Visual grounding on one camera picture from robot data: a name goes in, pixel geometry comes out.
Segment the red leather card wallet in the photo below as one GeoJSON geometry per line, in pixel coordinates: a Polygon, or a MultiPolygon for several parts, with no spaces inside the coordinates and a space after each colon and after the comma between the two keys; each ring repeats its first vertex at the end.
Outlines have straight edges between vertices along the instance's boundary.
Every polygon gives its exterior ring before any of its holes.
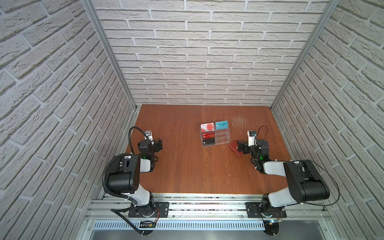
{"type": "Polygon", "coordinates": [[[243,152],[239,151],[239,144],[238,141],[233,141],[229,144],[229,148],[234,152],[238,157],[241,157],[243,155],[243,152]]]}

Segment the clear acrylic card display stand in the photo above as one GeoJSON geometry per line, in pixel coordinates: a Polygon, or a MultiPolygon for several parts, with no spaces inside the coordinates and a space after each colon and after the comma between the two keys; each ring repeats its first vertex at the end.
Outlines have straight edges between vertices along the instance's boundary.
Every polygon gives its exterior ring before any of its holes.
{"type": "Polygon", "coordinates": [[[228,121],[201,124],[200,133],[203,147],[229,144],[231,141],[228,121]]]}

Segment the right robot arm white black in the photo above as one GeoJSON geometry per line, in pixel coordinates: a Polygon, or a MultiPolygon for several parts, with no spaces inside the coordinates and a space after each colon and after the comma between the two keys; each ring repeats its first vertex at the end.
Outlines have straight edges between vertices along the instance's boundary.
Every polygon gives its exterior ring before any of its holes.
{"type": "Polygon", "coordinates": [[[311,160],[272,161],[264,141],[255,140],[250,146],[238,141],[237,145],[238,152],[251,155],[251,163],[259,173],[287,180],[286,188],[263,195],[258,206],[263,217],[282,217],[286,206],[329,198],[330,189],[311,160]]]}

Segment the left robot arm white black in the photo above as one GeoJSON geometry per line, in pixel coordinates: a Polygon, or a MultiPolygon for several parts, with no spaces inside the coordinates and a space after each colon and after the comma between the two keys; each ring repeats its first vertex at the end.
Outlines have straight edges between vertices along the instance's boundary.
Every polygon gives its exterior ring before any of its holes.
{"type": "Polygon", "coordinates": [[[140,185],[141,173],[153,172],[158,158],[155,153],[163,149],[161,139],[145,139],[138,143],[139,153],[125,153],[113,157],[102,174],[105,193],[129,200],[132,207],[146,218],[157,211],[153,194],[140,185]]]}

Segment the teal VIP card in stand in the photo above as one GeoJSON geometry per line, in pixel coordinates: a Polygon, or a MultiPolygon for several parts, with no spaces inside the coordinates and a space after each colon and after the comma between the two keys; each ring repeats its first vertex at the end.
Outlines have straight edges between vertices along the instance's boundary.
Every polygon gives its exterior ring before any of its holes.
{"type": "Polygon", "coordinates": [[[219,121],[215,122],[215,128],[216,130],[226,130],[229,128],[229,123],[228,121],[219,121]]]}

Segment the black VIP card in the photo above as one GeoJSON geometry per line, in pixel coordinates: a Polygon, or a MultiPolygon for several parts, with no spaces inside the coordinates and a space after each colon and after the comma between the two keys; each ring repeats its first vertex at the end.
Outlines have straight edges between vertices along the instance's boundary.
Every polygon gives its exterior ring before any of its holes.
{"type": "Polygon", "coordinates": [[[203,146],[211,146],[216,144],[215,138],[203,139],[203,146]]]}

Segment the red VIP card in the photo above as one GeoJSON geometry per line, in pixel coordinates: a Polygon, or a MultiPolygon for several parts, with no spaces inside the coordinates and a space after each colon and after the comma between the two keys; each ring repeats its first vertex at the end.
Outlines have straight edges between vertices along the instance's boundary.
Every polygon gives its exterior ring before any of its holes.
{"type": "Polygon", "coordinates": [[[215,138],[215,133],[205,133],[202,135],[202,138],[205,140],[205,139],[211,139],[211,138],[215,138]]]}

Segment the white red circle card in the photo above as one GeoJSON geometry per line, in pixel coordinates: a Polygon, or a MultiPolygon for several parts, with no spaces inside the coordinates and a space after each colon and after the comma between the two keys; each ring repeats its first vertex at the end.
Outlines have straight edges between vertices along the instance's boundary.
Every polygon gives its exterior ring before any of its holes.
{"type": "Polygon", "coordinates": [[[215,124],[214,123],[201,124],[200,129],[202,133],[211,132],[215,130],[215,124]]]}

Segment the small circuit board left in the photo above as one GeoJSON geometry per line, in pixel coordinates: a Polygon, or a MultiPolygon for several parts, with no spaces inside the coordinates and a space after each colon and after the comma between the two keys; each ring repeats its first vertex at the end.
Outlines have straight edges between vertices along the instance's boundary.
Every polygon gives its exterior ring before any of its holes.
{"type": "Polygon", "coordinates": [[[154,229],[156,228],[157,223],[153,221],[141,221],[140,229],[154,229]]]}

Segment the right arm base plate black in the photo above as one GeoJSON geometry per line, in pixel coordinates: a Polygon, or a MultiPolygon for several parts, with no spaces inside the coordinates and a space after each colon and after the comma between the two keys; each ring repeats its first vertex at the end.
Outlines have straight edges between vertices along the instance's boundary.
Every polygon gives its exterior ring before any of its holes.
{"type": "Polygon", "coordinates": [[[246,202],[248,218],[276,218],[284,219],[287,213],[284,207],[274,208],[262,206],[261,202],[246,202]]]}

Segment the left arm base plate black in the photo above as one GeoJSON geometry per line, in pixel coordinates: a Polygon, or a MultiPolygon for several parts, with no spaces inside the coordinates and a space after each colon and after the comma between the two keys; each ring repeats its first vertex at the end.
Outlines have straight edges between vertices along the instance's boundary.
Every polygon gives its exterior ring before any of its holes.
{"type": "Polygon", "coordinates": [[[167,218],[169,213],[169,202],[155,202],[153,205],[134,207],[129,211],[129,218],[167,218]]]}

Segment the aluminium mounting rail frame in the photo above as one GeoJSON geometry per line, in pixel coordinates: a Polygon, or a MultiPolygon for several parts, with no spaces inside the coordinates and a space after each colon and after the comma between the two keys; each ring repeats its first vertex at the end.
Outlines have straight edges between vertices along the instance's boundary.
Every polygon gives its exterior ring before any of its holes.
{"type": "MultiPolygon", "coordinates": [[[[263,231],[287,221],[314,221],[327,240],[340,236],[329,212],[319,202],[298,204],[259,212],[261,195],[155,193],[160,219],[155,231],[263,231]]],[[[77,240],[89,240],[97,230],[131,230],[123,219],[112,212],[126,209],[131,202],[105,194],[93,200],[77,240]]]]}

